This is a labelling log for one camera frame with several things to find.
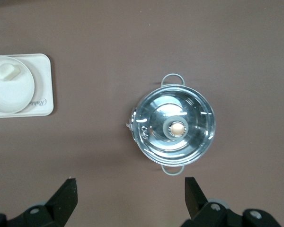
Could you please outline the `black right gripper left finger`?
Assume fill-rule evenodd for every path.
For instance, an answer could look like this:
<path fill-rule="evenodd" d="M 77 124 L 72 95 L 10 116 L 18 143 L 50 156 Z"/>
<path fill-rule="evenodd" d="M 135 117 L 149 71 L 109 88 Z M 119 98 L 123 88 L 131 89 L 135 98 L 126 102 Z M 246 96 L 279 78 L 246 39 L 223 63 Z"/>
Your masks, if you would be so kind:
<path fill-rule="evenodd" d="M 45 203 L 8 220 L 0 213 L 0 227 L 63 227 L 78 204 L 76 179 L 67 179 Z"/>

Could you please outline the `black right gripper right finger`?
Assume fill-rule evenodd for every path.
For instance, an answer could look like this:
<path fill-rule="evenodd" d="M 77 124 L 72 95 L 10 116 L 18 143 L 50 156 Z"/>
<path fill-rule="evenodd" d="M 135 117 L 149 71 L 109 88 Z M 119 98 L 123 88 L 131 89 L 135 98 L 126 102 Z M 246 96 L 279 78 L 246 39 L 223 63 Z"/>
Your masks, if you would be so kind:
<path fill-rule="evenodd" d="M 236 214 L 219 201 L 208 201 L 196 179 L 185 178 L 185 202 L 190 215 L 183 227 L 279 227 L 268 212 L 246 209 Z"/>

